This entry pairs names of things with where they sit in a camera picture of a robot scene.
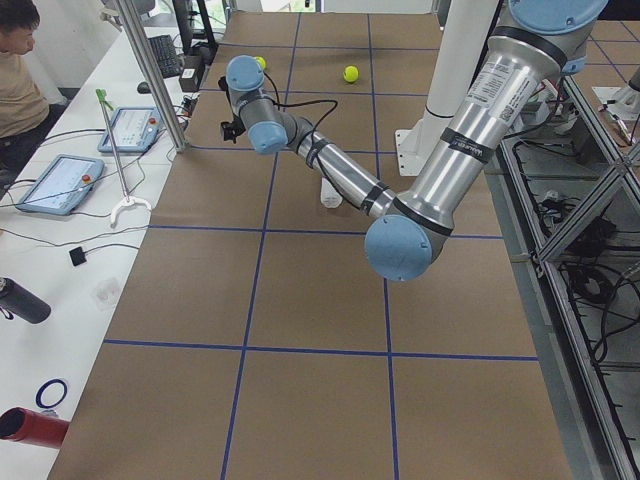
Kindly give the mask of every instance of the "green clip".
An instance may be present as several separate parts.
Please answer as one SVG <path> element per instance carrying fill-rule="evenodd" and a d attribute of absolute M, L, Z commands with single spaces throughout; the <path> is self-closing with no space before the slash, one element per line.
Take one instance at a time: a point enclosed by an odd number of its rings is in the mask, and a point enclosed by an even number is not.
<path fill-rule="evenodd" d="M 109 107 L 109 110 L 113 110 L 113 107 L 107 102 L 107 91 L 104 88 L 96 88 L 96 95 L 98 95 L 98 101 Z"/>

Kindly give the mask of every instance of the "red cylinder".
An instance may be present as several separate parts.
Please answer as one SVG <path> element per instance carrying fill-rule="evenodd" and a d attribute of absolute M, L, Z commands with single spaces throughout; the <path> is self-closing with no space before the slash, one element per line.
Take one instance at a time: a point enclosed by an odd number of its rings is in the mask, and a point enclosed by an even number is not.
<path fill-rule="evenodd" d="M 69 422 L 16 407 L 0 417 L 0 438 L 41 447 L 60 448 Z"/>

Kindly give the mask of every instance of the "yellow-green ball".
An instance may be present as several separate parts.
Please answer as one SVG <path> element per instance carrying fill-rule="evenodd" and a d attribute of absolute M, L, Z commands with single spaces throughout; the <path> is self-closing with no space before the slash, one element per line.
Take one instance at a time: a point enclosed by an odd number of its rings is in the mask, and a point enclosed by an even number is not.
<path fill-rule="evenodd" d="M 267 69 L 267 61 L 264 58 L 262 57 L 254 57 L 254 58 L 260 64 L 260 66 L 262 67 L 262 70 Z"/>
<path fill-rule="evenodd" d="M 358 71 L 358 67 L 355 65 L 345 67 L 344 72 L 342 72 L 342 78 L 344 78 L 344 81 L 347 83 L 355 83 L 359 76 L 360 72 Z"/>

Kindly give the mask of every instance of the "white table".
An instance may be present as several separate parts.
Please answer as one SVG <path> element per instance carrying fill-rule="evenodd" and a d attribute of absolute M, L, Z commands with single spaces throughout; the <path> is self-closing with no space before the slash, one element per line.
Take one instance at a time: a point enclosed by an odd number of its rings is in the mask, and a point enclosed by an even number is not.
<path fill-rule="evenodd" d="M 149 28 L 148 36 L 169 33 L 175 29 Z M 107 90 L 107 99 L 114 106 L 152 106 L 151 95 L 141 95 L 136 86 L 144 80 L 126 35 L 121 34 L 96 67 L 50 135 L 86 128 L 104 128 L 104 120 L 95 94 L 96 88 Z M 165 84 L 175 105 L 184 94 L 178 77 L 166 79 Z M 102 158 L 105 173 L 116 171 L 114 159 L 102 156 L 96 149 L 99 134 L 62 136 L 46 142 L 33 156 L 19 179 L 37 178 L 60 153 Z M 175 155 L 167 133 L 163 134 L 145 154 L 140 166 L 146 180 L 135 195 L 155 206 L 171 168 Z M 134 156 L 123 156 L 124 164 Z M 142 172 L 136 165 L 125 169 L 129 187 L 135 185 Z M 17 201 L 29 184 L 11 192 Z M 123 197 L 117 174 L 100 181 L 78 211 L 108 214 Z M 5 195 L 2 205 L 10 203 Z M 82 215 L 55 217 L 27 214 L 14 207 L 0 207 L 0 226 L 22 235 L 56 244 L 74 242 L 128 228 L 146 226 L 150 212 L 143 206 L 123 210 L 115 228 L 109 218 Z M 111 243 L 139 246 L 145 230 L 134 230 L 112 237 L 82 241 L 88 249 Z M 82 390 L 96 358 L 115 305 L 120 297 L 137 250 L 111 246 L 90 253 L 87 262 L 72 266 L 69 250 L 78 245 L 52 247 L 33 240 L 0 232 L 0 276 L 8 277 L 27 288 L 52 308 L 44 322 L 32 325 L 16 317 L 0 317 L 0 413 L 24 407 L 40 411 L 35 402 L 39 387 L 53 378 L 68 382 L 65 400 L 55 410 L 60 418 L 70 420 L 78 405 Z M 58 451 L 8 441 L 0 442 L 0 478 L 37 480 L 47 477 Z"/>

